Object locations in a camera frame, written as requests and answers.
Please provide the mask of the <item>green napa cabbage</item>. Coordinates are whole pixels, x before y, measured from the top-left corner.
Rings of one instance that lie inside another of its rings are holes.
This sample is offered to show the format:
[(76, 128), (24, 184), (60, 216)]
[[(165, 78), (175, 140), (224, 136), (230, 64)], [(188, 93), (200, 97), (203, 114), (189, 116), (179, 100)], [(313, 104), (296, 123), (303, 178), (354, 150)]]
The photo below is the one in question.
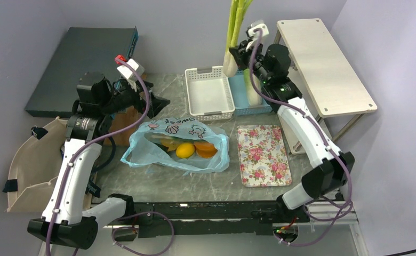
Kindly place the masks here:
[(250, 74), (251, 72), (249, 69), (243, 70), (247, 101), (250, 107), (255, 107), (262, 104), (262, 97), (255, 91), (250, 79)]

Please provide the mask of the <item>light blue printed grocery bag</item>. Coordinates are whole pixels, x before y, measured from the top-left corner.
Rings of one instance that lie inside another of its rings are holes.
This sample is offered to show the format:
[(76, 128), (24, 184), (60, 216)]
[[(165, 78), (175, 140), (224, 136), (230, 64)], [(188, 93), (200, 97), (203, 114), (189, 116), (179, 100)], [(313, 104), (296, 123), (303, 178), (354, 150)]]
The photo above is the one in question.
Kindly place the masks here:
[[(182, 143), (206, 141), (214, 144), (218, 152), (211, 158), (194, 153), (189, 158), (178, 158), (175, 151), (167, 152), (160, 139), (173, 139)], [(121, 161), (130, 167), (158, 164), (188, 173), (222, 172), (230, 163), (229, 137), (220, 128), (208, 126), (193, 117), (164, 118), (142, 123), (129, 138), (130, 146)]]

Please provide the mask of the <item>green celery stalks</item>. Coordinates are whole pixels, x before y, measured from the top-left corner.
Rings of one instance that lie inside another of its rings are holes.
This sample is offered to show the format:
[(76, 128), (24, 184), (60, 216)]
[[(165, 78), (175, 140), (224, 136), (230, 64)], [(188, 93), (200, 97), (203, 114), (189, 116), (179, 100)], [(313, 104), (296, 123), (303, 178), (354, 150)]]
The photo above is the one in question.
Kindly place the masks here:
[(223, 73), (227, 77), (233, 77), (238, 68), (233, 55), (229, 52), (231, 47), (237, 45), (239, 30), (246, 12), (253, 0), (232, 0), (229, 12), (229, 24), (227, 30), (226, 50), (223, 58)]

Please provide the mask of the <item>orange pumpkin slice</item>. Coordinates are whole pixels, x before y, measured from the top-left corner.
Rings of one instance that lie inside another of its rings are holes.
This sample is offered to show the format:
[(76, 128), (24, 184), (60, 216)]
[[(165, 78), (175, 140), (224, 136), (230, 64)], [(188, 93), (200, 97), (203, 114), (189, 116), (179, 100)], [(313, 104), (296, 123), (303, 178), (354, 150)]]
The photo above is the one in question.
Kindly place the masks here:
[(214, 144), (206, 141), (195, 141), (194, 146), (196, 154), (202, 158), (211, 158), (218, 152)]

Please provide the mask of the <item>beige canvas tote bag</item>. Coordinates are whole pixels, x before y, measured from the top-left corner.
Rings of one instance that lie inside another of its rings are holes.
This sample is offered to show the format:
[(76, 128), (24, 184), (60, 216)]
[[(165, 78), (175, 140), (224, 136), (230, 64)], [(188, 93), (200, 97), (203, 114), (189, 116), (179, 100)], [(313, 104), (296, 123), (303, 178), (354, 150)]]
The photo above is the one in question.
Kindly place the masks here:
[(34, 126), (31, 136), (16, 152), (3, 191), (7, 194), (9, 213), (42, 213), (53, 207), (52, 198), (62, 162), (61, 148), (69, 138), (87, 142), (96, 136), (94, 125), (55, 118), (43, 127)]

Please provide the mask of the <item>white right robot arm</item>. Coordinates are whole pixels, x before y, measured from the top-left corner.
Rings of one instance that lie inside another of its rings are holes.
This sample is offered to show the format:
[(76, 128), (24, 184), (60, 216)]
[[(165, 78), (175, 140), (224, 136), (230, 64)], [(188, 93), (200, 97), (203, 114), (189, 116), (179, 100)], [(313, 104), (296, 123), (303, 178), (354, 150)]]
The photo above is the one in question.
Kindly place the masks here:
[(256, 92), (292, 129), (312, 166), (297, 186), (278, 198), (282, 203), (275, 208), (277, 217), (289, 221), (296, 215), (297, 208), (344, 185), (348, 186), (351, 194), (350, 173), (354, 156), (350, 152), (342, 152), (310, 113), (302, 93), (289, 78), (291, 60), (288, 48), (272, 44), (262, 54), (262, 44), (251, 47), (248, 44), (244, 40), (238, 46), (231, 47), (229, 53), (240, 70), (248, 69), (252, 76), (259, 79), (262, 87)]

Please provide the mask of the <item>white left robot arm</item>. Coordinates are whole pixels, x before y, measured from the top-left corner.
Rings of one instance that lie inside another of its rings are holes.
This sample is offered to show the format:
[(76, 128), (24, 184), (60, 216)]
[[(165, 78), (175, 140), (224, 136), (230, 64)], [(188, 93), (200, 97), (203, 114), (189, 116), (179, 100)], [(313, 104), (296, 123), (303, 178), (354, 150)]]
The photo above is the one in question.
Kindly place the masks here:
[(56, 187), (38, 219), (27, 230), (45, 244), (46, 255), (53, 245), (86, 250), (100, 228), (113, 221), (130, 223), (137, 212), (131, 196), (112, 194), (88, 210), (84, 196), (103, 142), (113, 136), (109, 129), (113, 114), (134, 107), (146, 117), (151, 109), (150, 83), (141, 78), (110, 82), (98, 72), (86, 73), (77, 84), (78, 98), (66, 128), (62, 163)]

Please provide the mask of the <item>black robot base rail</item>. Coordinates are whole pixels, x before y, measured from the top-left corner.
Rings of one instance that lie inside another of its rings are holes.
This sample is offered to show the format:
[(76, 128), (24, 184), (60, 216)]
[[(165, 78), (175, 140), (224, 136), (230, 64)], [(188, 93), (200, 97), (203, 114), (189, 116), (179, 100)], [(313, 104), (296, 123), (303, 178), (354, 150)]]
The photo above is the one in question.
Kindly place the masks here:
[(140, 238), (175, 235), (242, 234), (272, 235), (279, 227), (309, 222), (301, 207), (286, 210), (283, 201), (134, 202), (134, 211), (109, 222), (135, 226)]

